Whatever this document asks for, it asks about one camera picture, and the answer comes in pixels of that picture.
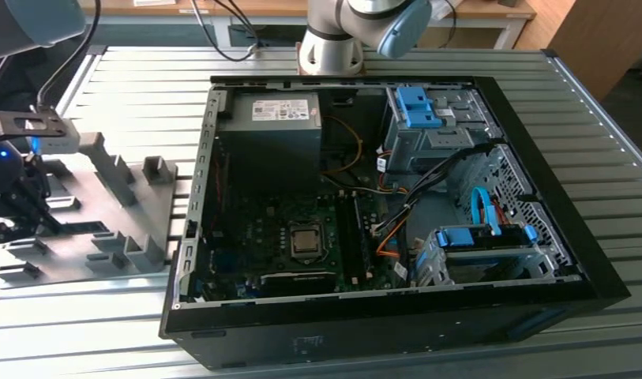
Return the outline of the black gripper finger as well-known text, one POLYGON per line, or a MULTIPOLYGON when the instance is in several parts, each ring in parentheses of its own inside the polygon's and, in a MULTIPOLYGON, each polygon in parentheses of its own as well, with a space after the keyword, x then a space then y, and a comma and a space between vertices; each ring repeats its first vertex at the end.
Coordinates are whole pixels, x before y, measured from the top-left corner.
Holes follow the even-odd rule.
POLYGON ((25 158, 25 167, 29 176, 29 185, 33 187, 31 198, 33 206, 37 209, 38 222, 43 226, 42 236, 57 236, 62 231, 62 224, 50 213, 47 199, 51 196, 49 185, 47 170, 43 165, 42 156, 38 154, 27 154, 25 158))
POLYGON ((37 233, 53 233, 53 216, 42 197, 19 192, 0 193, 6 208, 2 218, 13 221, 13 226, 0 226, 0 237, 31 237, 37 233))

